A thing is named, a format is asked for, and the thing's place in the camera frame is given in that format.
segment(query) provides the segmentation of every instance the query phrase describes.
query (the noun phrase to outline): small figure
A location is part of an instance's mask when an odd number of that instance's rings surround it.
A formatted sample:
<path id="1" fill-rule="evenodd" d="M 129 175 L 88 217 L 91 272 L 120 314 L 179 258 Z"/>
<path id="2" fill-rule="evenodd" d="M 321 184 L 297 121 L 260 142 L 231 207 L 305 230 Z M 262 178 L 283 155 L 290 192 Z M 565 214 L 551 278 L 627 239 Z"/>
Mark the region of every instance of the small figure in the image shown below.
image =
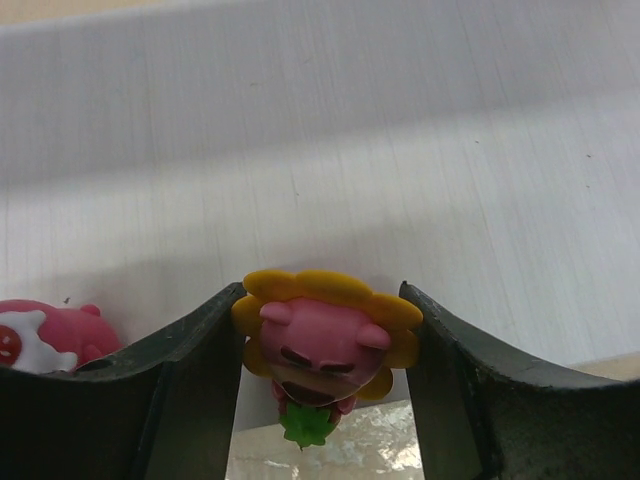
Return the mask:
<path id="1" fill-rule="evenodd" d="M 70 372 L 122 348 L 95 305 L 55 308 L 0 301 L 0 363 L 24 372 Z"/>
<path id="2" fill-rule="evenodd" d="M 384 398 L 393 385 L 391 368 L 417 361 L 419 342 L 410 330 L 423 317 L 406 300 L 321 270 L 265 270 L 247 275 L 243 284 L 250 295 L 236 302 L 232 315 L 236 329 L 249 337 L 244 364 L 272 379 L 285 438 L 301 448 L 317 445 L 318 432 L 333 431 L 358 398 Z M 327 428 L 317 428 L 319 415 L 327 416 Z M 301 419 L 316 433 L 300 434 Z"/>

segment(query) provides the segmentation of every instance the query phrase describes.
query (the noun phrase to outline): pink and white figurine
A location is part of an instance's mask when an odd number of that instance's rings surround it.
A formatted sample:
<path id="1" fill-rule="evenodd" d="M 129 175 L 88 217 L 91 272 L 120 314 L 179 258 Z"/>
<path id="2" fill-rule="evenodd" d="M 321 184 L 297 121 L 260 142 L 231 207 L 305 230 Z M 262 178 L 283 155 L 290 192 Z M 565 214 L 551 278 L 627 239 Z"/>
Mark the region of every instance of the pink and white figurine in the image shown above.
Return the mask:
<path id="1" fill-rule="evenodd" d="M 71 372 L 122 348 L 95 305 L 55 308 L 33 300 L 0 301 L 0 364 L 24 372 Z"/>

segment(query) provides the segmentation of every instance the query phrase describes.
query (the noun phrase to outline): kirby figurine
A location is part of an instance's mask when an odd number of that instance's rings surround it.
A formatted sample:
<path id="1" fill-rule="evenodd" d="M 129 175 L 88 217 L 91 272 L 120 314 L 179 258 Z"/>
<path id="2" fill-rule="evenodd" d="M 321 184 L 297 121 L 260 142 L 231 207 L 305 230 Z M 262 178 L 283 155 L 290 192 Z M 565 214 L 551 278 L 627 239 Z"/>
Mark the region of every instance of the kirby figurine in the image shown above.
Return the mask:
<path id="1" fill-rule="evenodd" d="M 264 270 L 247 275 L 243 285 L 249 295 L 234 304 L 232 316 L 249 337 L 244 365 L 271 378 L 280 423 L 293 429 L 285 438 L 301 448 L 324 444 L 317 432 L 333 431 L 357 399 L 384 398 L 393 385 L 390 369 L 417 361 L 411 330 L 423 317 L 406 300 L 322 270 Z M 305 431 L 303 418 L 316 433 Z M 318 427 L 322 421 L 326 428 Z"/>
<path id="2" fill-rule="evenodd" d="M 16 370 L 71 372 L 122 346 L 94 305 L 73 309 L 32 300 L 0 301 L 0 364 Z"/>

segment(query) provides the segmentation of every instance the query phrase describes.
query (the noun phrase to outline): white surface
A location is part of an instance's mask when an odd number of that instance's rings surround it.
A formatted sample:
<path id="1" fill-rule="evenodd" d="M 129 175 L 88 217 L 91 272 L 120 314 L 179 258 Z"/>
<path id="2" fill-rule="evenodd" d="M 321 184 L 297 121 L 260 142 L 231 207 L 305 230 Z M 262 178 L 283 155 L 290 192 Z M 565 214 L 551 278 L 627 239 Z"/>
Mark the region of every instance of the white surface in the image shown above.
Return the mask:
<path id="1" fill-rule="evenodd" d="M 0 297 L 96 302 L 134 340 L 323 267 L 552 361 L 638 351 L 639 21 L 274 0 L 2 29 Z M 274 420 L 241 395 L 240 428 Z"/>
<path id="2" fill-rule="evenodd" d="M 425 480 L 408 401 L 356 410 L 323 447 L 300 451 L 282 439 L 282 431 L 272 425 L 233 435 L 225 478 Z"/>

